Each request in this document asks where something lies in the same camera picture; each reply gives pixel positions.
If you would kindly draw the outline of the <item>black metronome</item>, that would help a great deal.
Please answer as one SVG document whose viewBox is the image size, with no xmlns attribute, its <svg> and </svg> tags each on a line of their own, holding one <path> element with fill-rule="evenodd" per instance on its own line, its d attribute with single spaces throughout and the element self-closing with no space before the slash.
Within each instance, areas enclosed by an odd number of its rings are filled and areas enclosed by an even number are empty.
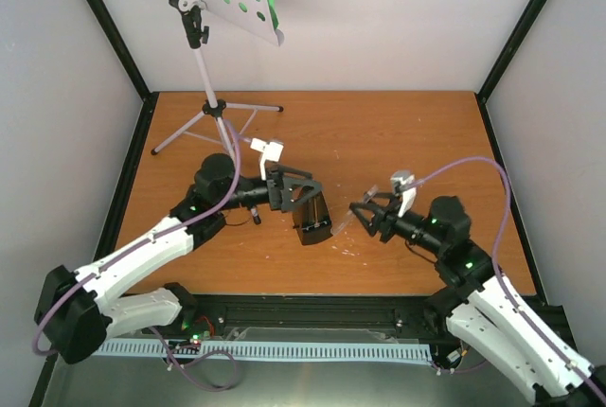
<svg viewBox="0 0 606 407">
<path fill-rule="evenodd" d="M 303 246 L 322 243 L 332 237 L 332 220 L 322 192 L 293 212 L 294 230 Z"/>
</svg>

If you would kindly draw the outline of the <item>clear plastic metronome cover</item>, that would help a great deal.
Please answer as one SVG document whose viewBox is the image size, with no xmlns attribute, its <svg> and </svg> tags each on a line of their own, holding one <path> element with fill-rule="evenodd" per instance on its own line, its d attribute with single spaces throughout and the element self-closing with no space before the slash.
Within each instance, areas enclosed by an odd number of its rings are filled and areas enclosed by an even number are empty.
<svg viewBox="0 0 606 407">
<path fill-rule="evenodd" d="M 361 203 L 366 204 L 367 202 L 369 202 L 378 192 L 378 186 L 374 185 L 372 186 L 369 190 L 367 190 L 364 194 L 362 199 L 360 200 Z M 349 209 L 347 211 L 347 213 L 344 215 L 344 217 L 342 219 L 340 219 L 337 223 L 335 223 L 332 228 L 331 228 L 331 234 L 333 236 L 337 236 L 339 233 L 341 233 L 348 225 L 349 223 L 354 219 L 354 213 Z"/>
</svg>

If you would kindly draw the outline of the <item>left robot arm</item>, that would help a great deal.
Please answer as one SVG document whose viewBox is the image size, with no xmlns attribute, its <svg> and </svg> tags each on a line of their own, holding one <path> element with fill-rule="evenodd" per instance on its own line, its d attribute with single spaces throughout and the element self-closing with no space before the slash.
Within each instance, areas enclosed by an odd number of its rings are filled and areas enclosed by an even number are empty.
<svg viewBox="0 0 606 407">
<path fill-rule="evenodd" d="M 299 218 L 322 196 L 321 183 L 309 172 L 274 165 L 250 178 L 227 154 L 207 156 L 184 199 L 146 234 L 77 270 L 60 265 L 46 275 L 34 312 L 33 352 L 59 354 L 73 364 L 106 341 L 143 328 L 191 331 L 197 310 L 182 286 L 136 295 L 129 289 L 216 237 L 226 226 L 226 210 L 266 204 Z"/>
</svg>

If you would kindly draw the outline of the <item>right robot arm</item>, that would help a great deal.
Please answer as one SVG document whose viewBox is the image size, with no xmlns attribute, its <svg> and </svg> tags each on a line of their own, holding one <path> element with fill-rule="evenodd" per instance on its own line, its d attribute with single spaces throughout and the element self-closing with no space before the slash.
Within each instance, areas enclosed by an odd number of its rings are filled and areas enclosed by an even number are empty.
<svg viewBox="0 0 606 407">
<path fill-rule="evenodd" d="M 351 203 L 382 242 L 400 237 L 435 256 L 443 289 L 426 302 L 425 320 L 470 345 L 533 406 L 602 406 L 605 368 L 582 357 L 525 299 L 470 237 L 471 219 L 456 196 L 439 196 L 427 216 L 387 204 Z"/>
</svg>

